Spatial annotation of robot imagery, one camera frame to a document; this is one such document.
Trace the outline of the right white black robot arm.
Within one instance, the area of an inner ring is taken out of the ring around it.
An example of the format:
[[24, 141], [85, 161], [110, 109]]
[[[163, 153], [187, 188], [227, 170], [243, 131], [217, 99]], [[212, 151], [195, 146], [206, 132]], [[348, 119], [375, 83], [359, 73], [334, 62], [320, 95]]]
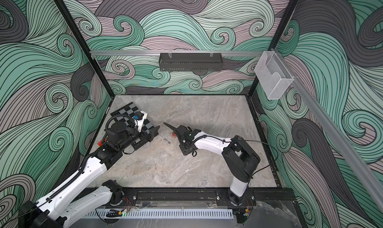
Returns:
[[217, 195], [218, 199], [229, 201], [233, 206], [241, 206], [247, 199], [254, 200], [250, 190], [255, 187], [251, 183], [255, 175], [270, 168], [270, 164], [258, 168], [261, 157], [248, 143], [260, 143], [265, 146], [265, 142], [244, 139], [239, 135], [233, 138], [218, 137], [184, 125], [174, 127], [166, 122], [163, 125], [171, 129], [183, 156], [196, 157], [198, 151], [203, 150], [219, 155], [225, 161], [232, 174], [232, 180], [226, 192]]

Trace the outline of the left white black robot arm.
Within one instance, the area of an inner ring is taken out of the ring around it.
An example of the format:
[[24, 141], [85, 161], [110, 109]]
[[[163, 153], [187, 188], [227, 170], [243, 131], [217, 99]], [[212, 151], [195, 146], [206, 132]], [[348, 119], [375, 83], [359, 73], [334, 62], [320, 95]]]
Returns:
[[104, 182], [92, 193], [77, 196], [109, 170], [132, 146], [137, 150], [158, 135], [158, 126], [148, 127], [147, 113], [116, 114], [107, 120], [99, 148], [88, 154], [78, 170], [36, 202], [25, 202], [17, 218], [20, 228], [68, 228], [102, 205], [119, 206], [125, 201], [122, 186]]

